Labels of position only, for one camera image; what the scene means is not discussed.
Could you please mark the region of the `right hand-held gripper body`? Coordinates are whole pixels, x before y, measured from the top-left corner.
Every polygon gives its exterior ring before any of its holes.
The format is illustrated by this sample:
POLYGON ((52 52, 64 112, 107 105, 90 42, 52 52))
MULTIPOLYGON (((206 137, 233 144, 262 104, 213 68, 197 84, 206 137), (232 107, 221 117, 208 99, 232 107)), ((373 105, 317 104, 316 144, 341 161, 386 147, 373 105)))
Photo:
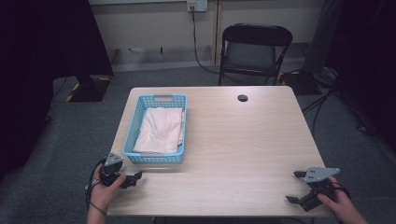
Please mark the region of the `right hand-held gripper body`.
POLYGON ((319 194, 324 194, 332 199, 335 189, 329 177, 340 172, 339 168, 322 168, 309 167, 304 172, 304 181, 309 186, 310 192, 302 199, 298 200, 298 204, 308 212, 321 205, 319 194))

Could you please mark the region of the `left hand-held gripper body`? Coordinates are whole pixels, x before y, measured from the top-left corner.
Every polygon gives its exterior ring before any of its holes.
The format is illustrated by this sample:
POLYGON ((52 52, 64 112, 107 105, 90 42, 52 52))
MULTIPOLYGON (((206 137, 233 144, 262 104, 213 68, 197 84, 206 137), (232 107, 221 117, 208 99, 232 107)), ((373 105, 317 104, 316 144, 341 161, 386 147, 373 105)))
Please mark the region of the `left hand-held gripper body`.
POLYGON ((99 173, 100 180, 106 187, 111 186, 120 176, 120 168, 123 165, 123 158, 119 155, 110 152, 99 173))

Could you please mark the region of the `light blue plastic basket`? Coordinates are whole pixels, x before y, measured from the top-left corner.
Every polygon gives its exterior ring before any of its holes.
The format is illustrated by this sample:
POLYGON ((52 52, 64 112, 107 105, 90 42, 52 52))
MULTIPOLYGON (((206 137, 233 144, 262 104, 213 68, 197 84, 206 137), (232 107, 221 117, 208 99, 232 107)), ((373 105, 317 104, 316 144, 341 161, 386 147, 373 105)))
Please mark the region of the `light blue plastic basket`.
POLYGON ((184 161, 185 148, 185 131, 187 117, 188 96, 186 94, 141 94, 137 97, 134 107, 134 113, 126 135, 123 154, 127 156, 132 163, 182 163, 184 161), (134 152, 134 145, 140 134, 140 127, 143 117, 146 115, 148 108, 153 107, 181 107, 183 109, 184 119, 181 132, 181 143, 177 147, 176 153, 139 153, 134 152))

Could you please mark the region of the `pale pink cloth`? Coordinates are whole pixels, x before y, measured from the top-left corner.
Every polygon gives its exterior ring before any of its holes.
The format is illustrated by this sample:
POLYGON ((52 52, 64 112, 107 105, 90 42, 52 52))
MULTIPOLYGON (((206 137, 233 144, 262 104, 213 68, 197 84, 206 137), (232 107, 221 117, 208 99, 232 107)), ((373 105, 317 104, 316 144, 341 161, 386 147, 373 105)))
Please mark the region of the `pale pink cloth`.
POLYGON ((150 107, 134 145, 139 153, 176 153, 181 143, 184 114, 181 107, 150 107))

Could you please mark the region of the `person's left hand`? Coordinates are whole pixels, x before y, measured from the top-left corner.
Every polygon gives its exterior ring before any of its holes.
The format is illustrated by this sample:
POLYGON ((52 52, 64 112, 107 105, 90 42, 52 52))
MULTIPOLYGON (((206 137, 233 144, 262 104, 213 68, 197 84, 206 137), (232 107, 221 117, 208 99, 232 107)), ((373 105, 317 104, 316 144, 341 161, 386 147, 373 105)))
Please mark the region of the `person's left hand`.
POLYGON ((126 175, 121 174, 118 179, 109 187, 104 186, 102 183, 95 185, 91 194, 91 203, 95 205, 107 204, 109 207, 112 199, 115 197, 116 192, 118 191, 118 188, 125 179, 126 175))

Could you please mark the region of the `person's right hand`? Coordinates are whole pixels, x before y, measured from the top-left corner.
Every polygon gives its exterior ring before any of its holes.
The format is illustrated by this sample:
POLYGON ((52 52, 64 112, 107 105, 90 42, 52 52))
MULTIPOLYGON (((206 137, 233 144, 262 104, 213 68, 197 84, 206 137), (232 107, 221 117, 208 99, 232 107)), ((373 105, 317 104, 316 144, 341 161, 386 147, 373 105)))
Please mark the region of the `person's right hand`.
POLYGON ((347 195, 342 190, 337 189, 334 193, 335 193, 334 200, 330 199, 324 194, 319 194, 318 199, 323 204, 330 207, 339 219, 340 216, 346 215, 348 213, 360 213, 359 210, 356 208, 356 206, 353 204, 353 202, 347 197, 347 195))

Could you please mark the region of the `black stand base yellow tape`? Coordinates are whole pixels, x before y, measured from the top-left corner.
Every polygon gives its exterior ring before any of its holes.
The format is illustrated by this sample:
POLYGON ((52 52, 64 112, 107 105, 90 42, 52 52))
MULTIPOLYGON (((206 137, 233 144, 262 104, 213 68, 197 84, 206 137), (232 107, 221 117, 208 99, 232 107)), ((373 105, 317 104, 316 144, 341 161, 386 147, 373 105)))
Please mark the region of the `black stand base yellow tape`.
POLYGON ((102 102, 112 77, 92 77, 87 85, 78 83, 66 97, 66 102, 102 102))
POLYGON ((321 91, 314 76, 299 71, 291 73, 280 73, 279 83, 292 88, 295 95, 319 95, 321 91))

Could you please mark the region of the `black curtain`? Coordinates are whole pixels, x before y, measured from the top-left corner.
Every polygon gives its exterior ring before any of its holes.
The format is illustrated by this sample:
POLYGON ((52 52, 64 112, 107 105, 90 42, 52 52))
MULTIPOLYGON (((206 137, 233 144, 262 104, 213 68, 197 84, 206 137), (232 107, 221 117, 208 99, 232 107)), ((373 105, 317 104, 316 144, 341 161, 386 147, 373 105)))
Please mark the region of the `black curtain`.
POLYGON ((345 0, 326 64, 396 152, 396 0, 345 0))
POLYGON ((112 74, 89 0, 0 0, 0 182, 31 156, 55 79, 112 74))

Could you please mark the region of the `black folding chair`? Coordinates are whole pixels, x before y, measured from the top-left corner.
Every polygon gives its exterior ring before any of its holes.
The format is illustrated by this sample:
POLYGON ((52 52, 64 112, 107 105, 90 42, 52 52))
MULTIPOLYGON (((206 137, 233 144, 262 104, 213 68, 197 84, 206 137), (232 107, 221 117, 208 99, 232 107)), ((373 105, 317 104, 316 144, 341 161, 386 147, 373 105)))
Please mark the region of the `black folding chair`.
POLYGON ((278 25, 237 23, 221 36, 219 84, 226 73, 271 78, 277 82, 292 33, 278 25))

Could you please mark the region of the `grey hanging cloth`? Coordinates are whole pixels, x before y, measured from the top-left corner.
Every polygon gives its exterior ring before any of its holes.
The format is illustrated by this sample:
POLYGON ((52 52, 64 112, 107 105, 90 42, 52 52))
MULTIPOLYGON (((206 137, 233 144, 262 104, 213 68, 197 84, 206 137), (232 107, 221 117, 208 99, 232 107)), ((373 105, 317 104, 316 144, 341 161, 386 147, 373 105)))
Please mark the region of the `grey hanging cloth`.
POLYGON ((317 74, 323 69, 344 0, 324 0, 311 47, 304 59, 301 72, 317 74))

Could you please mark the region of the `wooden wall trim strip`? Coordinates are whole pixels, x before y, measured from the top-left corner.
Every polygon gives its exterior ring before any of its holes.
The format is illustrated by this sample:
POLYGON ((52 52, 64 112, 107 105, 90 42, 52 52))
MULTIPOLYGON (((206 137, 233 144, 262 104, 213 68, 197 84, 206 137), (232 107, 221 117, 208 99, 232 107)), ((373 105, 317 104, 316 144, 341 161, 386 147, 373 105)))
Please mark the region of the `wooden wall trim strip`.
POLYGON ((214 0, 214 23, 213 23, 213 64, 219 64, 219 31, 220 31, 220 19, 221 19, 221 5, 222 0, 214 0))

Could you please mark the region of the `white wall power outlet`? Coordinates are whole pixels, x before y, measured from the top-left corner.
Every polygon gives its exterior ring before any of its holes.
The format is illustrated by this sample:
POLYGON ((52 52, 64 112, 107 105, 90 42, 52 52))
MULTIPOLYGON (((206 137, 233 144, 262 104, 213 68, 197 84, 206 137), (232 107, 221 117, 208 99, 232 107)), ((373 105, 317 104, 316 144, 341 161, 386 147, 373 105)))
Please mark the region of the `white wall power outlet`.
POLYGON ((187 0, 186 3, 189 12, 207 12, 208 10, 207 0, 187 0))

